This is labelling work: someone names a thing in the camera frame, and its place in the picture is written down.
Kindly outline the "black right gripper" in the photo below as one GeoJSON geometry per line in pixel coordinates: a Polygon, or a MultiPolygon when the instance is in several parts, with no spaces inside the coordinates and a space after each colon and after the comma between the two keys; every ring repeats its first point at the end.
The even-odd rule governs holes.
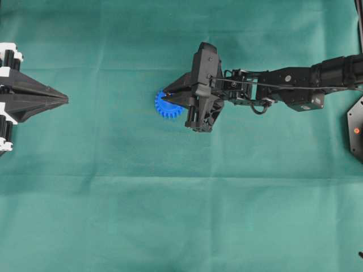
{"type": "Polygon", "coordinates": [[[166,88],[166,101],[188,108],[185,126],[199,133],[210,133],[220,115],[224,101],[212,94],[214,78],[221,75],[221,61],[217,48],[202,42],[193,56],[192,70],[185,73],[166,88]]]}

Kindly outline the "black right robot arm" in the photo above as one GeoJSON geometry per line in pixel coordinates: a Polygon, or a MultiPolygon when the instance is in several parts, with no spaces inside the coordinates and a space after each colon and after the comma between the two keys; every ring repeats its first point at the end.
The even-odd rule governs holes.
{"type": "Polygon", "coordinates": [[[362,54],[328,59],[310,67],[273,71],[222,70],[217,48],[202,42],[191,71],[164,89],[164,101],[187,109],[187,128],[210,133],[224,102],[264,114],[279,101],[297,111],[324,107],[326,95],[362,85],[362,54]]]}

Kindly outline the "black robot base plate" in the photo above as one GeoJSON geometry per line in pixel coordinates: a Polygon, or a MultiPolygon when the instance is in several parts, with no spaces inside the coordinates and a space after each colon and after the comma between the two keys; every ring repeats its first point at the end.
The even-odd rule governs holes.
{"type": "Polygon", "coordinates": [[[363,119],[362,97],[348,110],[347,122],[349,133],[349,148],[351,154],[360,162],[362,156],[362,119],[363,119]]]}

